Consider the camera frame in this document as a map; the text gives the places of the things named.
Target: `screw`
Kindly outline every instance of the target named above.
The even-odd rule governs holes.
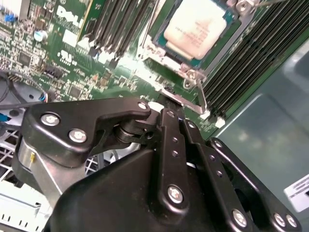
[[[176,186],[169,186],[168,195],[172,202],[176,204],[180,204],[181,202],[183,202],[183,194]]]
[[[277,222],[280,226],[285,227],[285,222],[284,222],[283,218],[282,218],[279,214],[275,213],[275,214],[274,214],[274,217],[275,217],[276,222]]]
[[[219,141],[214,141],[214,143],[218,146],[218,147],[222,147],[222,144]]]
[[[145,104],[145,103],[143,103],[143,102],[139,102],[139,108],[141,108],[141,109],[145,110],[145,109],[147,109],[147,106],[146,106],[146,104]]]
[[[52,114],[45,114],[41,117],[41,122],[47,126],[53,127],[59,124],[60,119]]]
[[[69,138],[76,143],[83,143],[87,139],[87,135],[83,130],[73,129],[69,132]]]
[[[173,151],[173,152],[172,152],[172,156],[173,156],[173,157],[178,157],[178,152],[177,152],[177,151]]]
[[[190,122],[190,121],[188,121],[188,125],[189,125],[189,127],[191,127],[191,128],[195,128],[195,125],[194,125],[192,122]]]
[[[241,227],[247,226],[247,220],[239,210],[234,209],[232,213],[237,224],[239,224]]]
[[[171,117],[175,117],[174,113],[172,111],[167,111],[167,114]]]
[[[290,225],[291,226],[293,226],[293,227],[297,227],[297,223],[296,223],[296,221],[294,220],[294,218],[292,218],[292,216],[291,215],[287,215],[286,216],[286,219],[288,220],[288,222],[290,223]]]

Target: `cable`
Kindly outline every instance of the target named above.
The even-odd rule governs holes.
[[[42,101],[35,101],[35,102],[27,102],[27,103],[19,103],[19,104],[9,104],[9,105],[0,105],[1,110],[13,110],[19,108],[28,108],[33,105],[42,104]]]
[[[4,90],[4,93],[3,95],[0,97],[0,103],[8,96],[9,92],[10,92],[10,88],[9,88],[9,85],[10,85],[10,80],[5,78],[4,79],[5,82],[6,82],[6,88]]]
[[[14,71],[14,70],[9,70],[9,69],[2,69],[0,70],[0,72],[4,72],[4,73],[11,73],[11,74],[14,74],[14,75],[19,75],[21,76],[22,78],[30,81],[36,88],[38,88],[40,91],[42,91],[46,96],[45,96],[45,99],[48,99],[48,94],[47,92],[35,81],[33,80],[31,77],[23,74],[22,72],[19,72],[19,71]]]

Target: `integrated circuit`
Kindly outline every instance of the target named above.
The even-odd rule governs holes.
[[[71,95],[74,98],[79,98],[80,94],[81,94],[81,90],[75,86],[71,86],[71,89],[69,91],[69,95]]]
[[[31,57],[21,52],[19,53],[18,62],[25,66],[30,66]]]
[[[175,1],[153,43],[177,63],[198,69],[220,36],[234,21],[227,6],[215,0]]]
[[[211,0],[183,0],[164,31],[165,46],[188,60],[203,59],[227,26],[224,15]]]

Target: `bolt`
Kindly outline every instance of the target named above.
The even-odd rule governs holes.
[[[53,127],[59,124],[60,119],[52,114],[45,114],[41,117],[41,122],[47,126]]]
[[[178,152],[177,152],[177,151],[173,151],[173,152],[172,152],[172,156],[173,156],[173,157],[178,157]]]
[[[172,111],[167,111],[167,114],[171,117],[175,117],[174,113]]]
[[[145,109],[147,109],[147,106],[146,106],[146,104],[145,104],[145,103],[143,103],[143,102],[139,102],[139,108],[141,108],[141,109],[145,110]]]
[[[194,125],[192,122],[190,122],[190,121],[188,121],[188,125],[189,125],[189,127],[191,127],[191,128],[195,128],[195,125]]]
[[[169,195],[169,198],[172,200],[172,202],[176,204],[180,204],[181,202],[183,202],[183,194],[181,190],[177,188],[176,186],[172,186],[172,185],[169,186],[168,195]]]
[[[222,144],[219,141],[214,141],[214,143],[218,146],[218,147],[222,147]]]
[[[69,138],[76,143],[83,143],[87,139],[87,135],[83,130],[73,129],[69,132]]]
[[[275,217],[276,222],[277,222],[280,226],[285,227],[285,222],[284,222],[283,218],[282,218],[279,214],[275,213],[275,214],[274,214],[274,217]]]
[[[232,213],[237,224],[239,224],[241,227],[247,226],[247,220],[239,210],[234,209]]]
[[[254,9],[254,0],[238,0],[236,9],[240,15],[248,15]]]
[[[288,222],[290,223],[290,225],[291,226],[293,226],[293,227],[297,227],[297,223],[296,223],[296,221],[294,220],[294,218],[292,218],[292,216],[291,215],[287,215],[286,216],[286,219],[288,220]]]

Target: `microchip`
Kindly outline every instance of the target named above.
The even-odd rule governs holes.
[[[47,20],[50,20],[50,19],[52,18],[52,13],[49,12],[49,11],[47,11],[46,14],[45,14],[45,18],[46,18]]]
[[[46,14],[46,10],[44,8],[41,8],[40,9],[40,16],[45,17],[45,14]]]
[[[71,86],[71,89],[70,89],[70,92],[69,92],[69,94],[72,96],[72,97],[74,97],[74,98],[78,98],[79,97],[79,95],[81,94],[81,90],[80,89],[78,89],[78,88],[76,88],[76,87],[74,87],[74,86]]]
[[[29,66],[31,62],[31,57],[21,52],[19,53],[18,62],[21,63],[22,65]]]
[[[44,21],[42,21],[40,19],[37,19],[35,21],[35,29],[42,30],[44,28],[44,26],[45,26],[45,22]]]
[[[98,87],[105,87],[108,84],[108,80],[105,78],[102,78],[98,81],[97,86]]]
[[[227,26],[224,15],[212,0],[183,0],[164,31],[166,47],[188,60],[203,59]]]

